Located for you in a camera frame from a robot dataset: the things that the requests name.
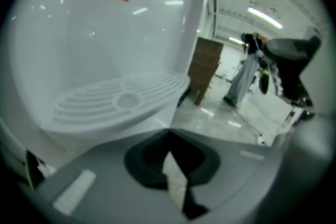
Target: black opening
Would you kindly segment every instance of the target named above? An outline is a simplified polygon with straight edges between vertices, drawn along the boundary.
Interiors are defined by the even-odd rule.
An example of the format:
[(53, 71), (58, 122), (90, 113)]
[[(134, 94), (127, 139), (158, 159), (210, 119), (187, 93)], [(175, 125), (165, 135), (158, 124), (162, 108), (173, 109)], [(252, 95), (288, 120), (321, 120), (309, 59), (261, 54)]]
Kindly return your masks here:
[(207, 208), (196, 204), (190, 188), (208, 183), (216, 173), (220, 158), (212, 148), (177, 130), (164, 130), (130, 148), (125, 154), (124, 163), (140, 184), (167, 189), (167, 177), (162, 173), (162, 168), (168, 152), (172, 153), (188, 180), (183, 212), (190, 219), (208, 212)]

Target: person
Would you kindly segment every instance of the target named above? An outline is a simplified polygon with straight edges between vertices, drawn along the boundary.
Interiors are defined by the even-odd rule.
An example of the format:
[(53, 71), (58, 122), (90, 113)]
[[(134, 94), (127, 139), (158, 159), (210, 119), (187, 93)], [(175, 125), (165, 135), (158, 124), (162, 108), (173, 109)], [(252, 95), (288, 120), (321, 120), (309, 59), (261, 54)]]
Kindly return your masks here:
[(241, 40), (244, 42), (244, 53), (248, 53), (248, 56), (241, 70), (232, 80), (229, 92), (223, 98), (224, 101), (233, 107), (237, 107), (248, 92), (254, 74), (258, 71), (259, 65), (263, 60), (262, 47), (268, 39), (258, 33), (243, 33)]

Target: gray surface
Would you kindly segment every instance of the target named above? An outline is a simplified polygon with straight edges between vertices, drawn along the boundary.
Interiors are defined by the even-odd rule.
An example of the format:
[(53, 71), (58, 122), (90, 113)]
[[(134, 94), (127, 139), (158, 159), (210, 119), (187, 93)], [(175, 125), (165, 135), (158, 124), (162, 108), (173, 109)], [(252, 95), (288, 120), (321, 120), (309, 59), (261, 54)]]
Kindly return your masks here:
[(166, 191), (141, 186), (124, 166), (125, 152), (152, 134), (140, 134), (95, 147), (43, 182), (37, 192), (51, 202), (62, 185), (65, 188), (79, 171), (88, 169), (97, 178), (72, 215), (74, 219), (83, 223), (185, 222), (186, 218), (178, 212)]
[(307, 60), (308, 56), (306, 52), (299, 51), (295, 47), (294, 42), (302, 43), (304, 41), (289, 38), (271, 39), (267, 41), (266, 46), (268, 50), (275, 56), (284, 57), (293, 61)]
[[(298, 210), (303, 201), (306, 205), (324, 202), (310, 195), (321, 184), (334, 162), (335, 150), (335, 118), (315, 116), (311, 121), (300, 124), (285, 148), (276, 180), (259, 208), (257, 222), (287, 222), (282, 221), (282, 217)], [(320, 197), (330, 195), (333, 192), (330, 187), (326, 190), (326, 196)]]
[(283, 142), (284, 137), (277, 136), (265, 160), (243, 186), (211, 214), (199, 217), (195, 223), (254, 223), (255, 210), (267, 195), (280, 167)]
[[(262, 134), (266, 145), (272, 145), (275, 136), (281, 128), (281, 123), (287, 115), (282, 111), (280, 114), (284, 116), (281, 121), (281, 117), (276, 112), (272, 113), (272, 115), (266, 114), (264, 110), (254, 103), (255, 98), (250, 94), (245, 96), (239, 109), (233, 110), (223, 101), (223, 97), (229, 90), (230, 85), (230, 83), (226, 83), (225, 79), (214, 76), (201, 105), (194, 104), (191, 93), (183, 101), (182, 105), (176, 109), (171, 127), (188, 130), (211, 138), (244, 144), (257, 144), (258, 131)], [(276, 101), (276, 104), (287, 105), (280, 99), (275, 100), (276, 98), (271, 98), (271, 101)], [(208, 110), (213, 116), (201, 109)], [(241, 127), (232, 126), (229, 121), (238, 123)]]
[(229, 199), (260, 165), (261, 161), (241, 155), (241, 151), (263, 156), (270, 151), (269, 147), (208, 139), (192, 133), (189, 136), (213, 148), (221, 158), (219, 170), (212, 180), (208, 184), (192, 188), (196, 201), (209, 209), (214, 209)]
[(247, 57), (240, 71), (232, 80), (230, 90), (226, 94), (226, 97), (228, 97), (235, 106), (239, 106), (247, 94), (258, 68), (258, 57), (251, 54)]
[[(240, 151), (259, 155), (270, 151), (267, 147), (183, 133), (214, 148), (221, 156), (221, 165), (214, 178), (208, 184), (193, 188), (196, 202), (209, 209), (216, 208), (237, 192), (260, 164), (255, 158), (241, 156)], [(97, 178), (75, 210), (73, 218), (76, 220), (83, 223), (185, 222), (187, 219), (166, 191), (143, 187), (125, 169), (126, 151), (152, 134), (139, 134), (95, 147), (43, 182), (37, 192), (51, 204), (81, 170), (89, 169)]]

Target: black machine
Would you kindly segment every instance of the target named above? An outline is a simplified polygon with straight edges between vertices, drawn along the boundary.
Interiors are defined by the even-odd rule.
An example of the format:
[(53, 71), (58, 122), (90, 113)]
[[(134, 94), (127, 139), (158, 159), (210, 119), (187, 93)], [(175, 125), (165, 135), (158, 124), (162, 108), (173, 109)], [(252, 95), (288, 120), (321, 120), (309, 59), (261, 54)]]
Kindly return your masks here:
[(312, 107), (310, 97), (299, 76), (320, 45), (321, 40), (316, 36), (310, 40), (272, 39), (266, 42), (263, 52), (267, 66), (260, 76), (261, 92), (267, 93), (269, 74), (271, 74), (276, 95), (297, 107)]

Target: white grate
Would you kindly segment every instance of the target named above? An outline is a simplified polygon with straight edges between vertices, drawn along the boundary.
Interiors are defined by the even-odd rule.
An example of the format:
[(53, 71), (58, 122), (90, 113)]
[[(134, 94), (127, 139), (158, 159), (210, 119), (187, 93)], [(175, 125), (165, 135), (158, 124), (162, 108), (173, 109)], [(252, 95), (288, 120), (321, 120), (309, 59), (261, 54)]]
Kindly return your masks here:
[(41, 129), (75, 134), (129, 127), (178, 98), (189, 81), (187, 75), (161, 72), (77, 88), (53, 100), (43, 115)]

